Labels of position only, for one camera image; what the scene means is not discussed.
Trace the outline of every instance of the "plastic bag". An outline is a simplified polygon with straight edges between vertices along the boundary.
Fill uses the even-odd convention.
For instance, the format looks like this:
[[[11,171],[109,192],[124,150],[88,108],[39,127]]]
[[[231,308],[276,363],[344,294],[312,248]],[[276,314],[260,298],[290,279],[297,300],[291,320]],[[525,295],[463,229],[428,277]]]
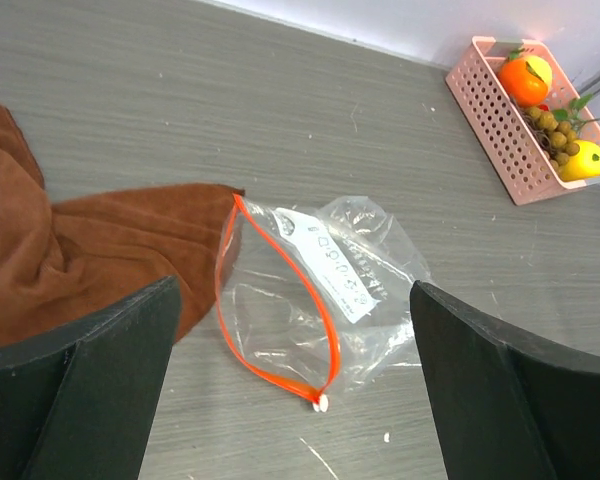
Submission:
[[[392,215],[366,197],[320,210],[235,199],[216,306],[247,368],[326,410],[325,393],[360,388],[396,361],[419,365],[409,292],[430,273]],[[234,242],[238,257],[225,261]]]

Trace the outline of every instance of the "plastic basket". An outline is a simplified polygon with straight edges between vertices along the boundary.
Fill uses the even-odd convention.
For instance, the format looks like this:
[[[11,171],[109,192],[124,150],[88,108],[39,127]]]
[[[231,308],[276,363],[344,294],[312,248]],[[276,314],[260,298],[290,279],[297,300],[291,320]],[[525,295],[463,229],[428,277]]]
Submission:
[[[560,180],[500,85],[495,72],[509,52],[521,45],[525,51],[544,58],[551,65],[553,84],[544,102],[549,108],[566,106],[569,100],[578,96],[549,49],[534,40],[498,41],[492,37],[473,37],[471,46],[447,75],[447,85],[516,205],[557,197],[600,183],[600,176],[573,182]],[[594,118],[586,108],[580,116]],[[595,122],[587,124],[580,138],[600,145],[600,126]]]

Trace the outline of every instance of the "brown fabric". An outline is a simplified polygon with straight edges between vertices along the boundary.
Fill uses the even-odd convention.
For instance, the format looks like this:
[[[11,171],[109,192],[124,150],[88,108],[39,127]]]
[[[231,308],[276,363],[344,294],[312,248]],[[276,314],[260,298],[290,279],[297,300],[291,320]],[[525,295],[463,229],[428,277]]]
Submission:
[[[51,205],[42,173],[0,106],[0,346],[177,275],[177,339],[209,311],[233,194],[220,185],[105,193]]]

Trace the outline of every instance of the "orange zipper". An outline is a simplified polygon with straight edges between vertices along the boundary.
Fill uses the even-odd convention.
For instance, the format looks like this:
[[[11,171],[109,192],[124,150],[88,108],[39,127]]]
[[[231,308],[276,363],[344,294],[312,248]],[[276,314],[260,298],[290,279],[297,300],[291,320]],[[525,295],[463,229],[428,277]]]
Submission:
[[[215,271],[215,290],[216,290],[216,310],[218,312],[218,321],[220,323],[220,328],[222,329],[222,334],[229,345],[229,349],[233,352],[233,354],[242,362],[242,364],[251,370],[253,373],[258,375],[259,377],[264,378],[270,383],[279,386],[280,388],[284,388],[285,390],[294,393],[314,405],[320,404],[320,397],[324,393],[324,391],[333,383],[335,378],[338,376],[340,372],[340,341],[338,340],[338,333],[336,331],[335,325],[333,323],[333,319],[331,318],[331,314],[327,309],[322,297],[316,290],[316,287],[313,285],[311,280],[302,272],[302,270],[295,264],[291,256],[267,233],[264,231],[262,227],[260,227],[256,221],[253,219],[246,205],[244,204],[244,199],[237,194],[234,194],[235,205],[231,211],[229,216],[229,220],[227,223],[227,229],[223,236],[222,245],[220,251],[218,252],[218,263]],[[280,375],[275,375],[273,373],[267,372],[266,370],[262,370],[255,365],[247,362],[247,360],[240,354],[240,351],[233,343],[231,335],[227,329],[227,326],[224,321],[224,317],[222,315],[222,306],[220,305],[220,299],[222,296],[222,267],[224,265],[224,259],[226,255],[227,247],[231,241],[233,229],[235,227],[235,221],[238,216],[238,212],[242,213],[247,221],[251,224],[251,226],[258,232],[262,238],[264,238],[273,249],[278,252],[278,254],[287,262],[287,264],[291,267],[291,269],[295,272],[296,275],[300,278],[305,288],[311,295],[313,302],[315,303],[320,316],[322,317],[322,321],[324,323],[325,331],[327,333],[327,340],[329,342],[329,354],[331,364],[329,366],[329,376],[327,377],[327,381],[325,384],[316,388],[306,383],[293,380],[287,377],[283,377]]]

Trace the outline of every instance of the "gray wooden table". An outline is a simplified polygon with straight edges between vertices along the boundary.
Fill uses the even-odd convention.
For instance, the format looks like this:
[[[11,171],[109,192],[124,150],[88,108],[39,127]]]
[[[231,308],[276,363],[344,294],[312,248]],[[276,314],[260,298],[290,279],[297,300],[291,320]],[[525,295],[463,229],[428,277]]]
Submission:
[[[186,0],[2,0],[0,102],[55,200],[182,181],[368,195],[443,288],[600,354],[600,190],[515,207],[441,71]],[[419,369],[308,413],[209,315],[174,350],[141,478],[446,477]]]

